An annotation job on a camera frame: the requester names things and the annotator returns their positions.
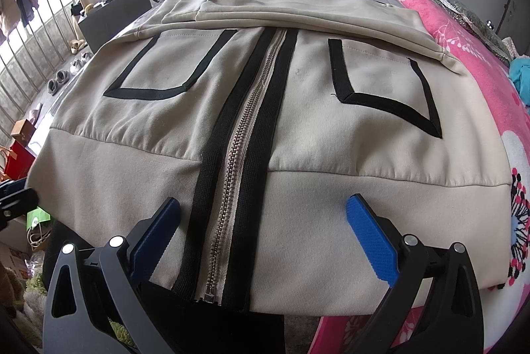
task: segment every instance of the zipper teeth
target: zipper teeth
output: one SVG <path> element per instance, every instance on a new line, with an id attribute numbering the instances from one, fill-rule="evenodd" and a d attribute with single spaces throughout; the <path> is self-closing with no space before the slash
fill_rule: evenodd
<path id="1" fill-rule="evenodd" d="M 227 155 L 227 162 L 225 164 L 225 178 L 223 182 L 223 193 L 222 193 L 222 199 L 221 199 L 221 209 L 219 210 L 219 216 L 218 216 L 217 224 L 215 226 L 215 231 L 214 231 L 214 240 L 211 244 L 210 257 L 208 260 L 208 277 L 206 280 L 206 293 L 210 295 L 215 295 L 215 283 L 217 282 L 218 275 L 219 275 L 219 266 L 218 266 L 219 250 L 221 248 L 224 235 L 226 233 L 226 226 L 227 226 L 226 222 L 228 220 L 228 216 L 230 214 L 230 210 L 232 207 L 232 201 L 234 198 L 234 190 L 235 190 L 234 173 L 238 167 L 238 163 L 240 162 L 240 157 L 241 157 L 240 151 L 243 145 L 243 140 L 248 131 L 248 127 L 250 125 L 252 114 L 258 102 L 259 96 L 261 95 L 261 92 L 263 91 L 265 83 L 267 82 L 270 69 L 272 68 L 272 61 L 274 59 L 276 50 L 278 46 L 280 45 L 280 42 L 282 41 L 283 34 L 284 33 L 279 34 L 279 38 L 277 38 L 277 40 L 274 42 L 273 46 L 271 47 L 271 50 L 269 51 L 269 54 L 267 55 L 267 59 L 263 66 L 263 70 L 260 74 L 259 81 L 254 87 L 254 89 L 252 90 L 252 93 L 250 94 L 250 96 L 248 97 L 245 108 L 243 110 L 243 114 L 234 132 L 234 138 L 232 139 L 230 150 Z"/>

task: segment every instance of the metal railing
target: metal railing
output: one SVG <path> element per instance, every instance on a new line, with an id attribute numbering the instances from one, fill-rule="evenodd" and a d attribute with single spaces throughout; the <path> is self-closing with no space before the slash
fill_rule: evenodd
<path id="1" fill-rule="evenodd" d="M 0 143 L 58 67 L 69 62 L 76 38 L 70 4 L 75 0 L 39 0 L 34 19 L 21 23 L 0 46 Z"/>

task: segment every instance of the blue gripper pad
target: blue gripper pad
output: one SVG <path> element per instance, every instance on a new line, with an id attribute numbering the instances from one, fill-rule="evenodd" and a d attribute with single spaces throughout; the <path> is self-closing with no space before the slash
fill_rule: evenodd
<path id="1" fill-rule="evenodd" d="M 360 194 L 352 195 L 346 202 L 346 218 L 377 277 L 393 287 L 399 276 L 398 253 L 365 203 Z"/>
<path id="2" fill-rule="evenodd" d="M 168 197 L 151 218 L 137 222 L 127 236 L 129 281 L 148 281 L 180 224 L 180 204 Z"/>

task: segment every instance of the teal cloth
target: teal cloth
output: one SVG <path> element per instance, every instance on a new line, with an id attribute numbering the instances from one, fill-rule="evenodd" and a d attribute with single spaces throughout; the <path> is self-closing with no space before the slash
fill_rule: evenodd
<path id="1" fill-rule="evenodd" d="M 516 58 L 510 63 L 510 79 L 521 100 L 530 105 L 530 59 Z"/>

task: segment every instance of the brown box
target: brown box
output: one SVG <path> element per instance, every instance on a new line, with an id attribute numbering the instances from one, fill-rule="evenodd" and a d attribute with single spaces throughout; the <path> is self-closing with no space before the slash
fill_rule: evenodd
<path id="1" fill-rule="evenodd" d="M 31 137 L 35 133 L 35 127 L 27 119 L 21 119 L 15 122 L 13 129 L 11 130 L 11 137 L 20 143 L 23 147 L 26 147 L 31 140 Z"/>

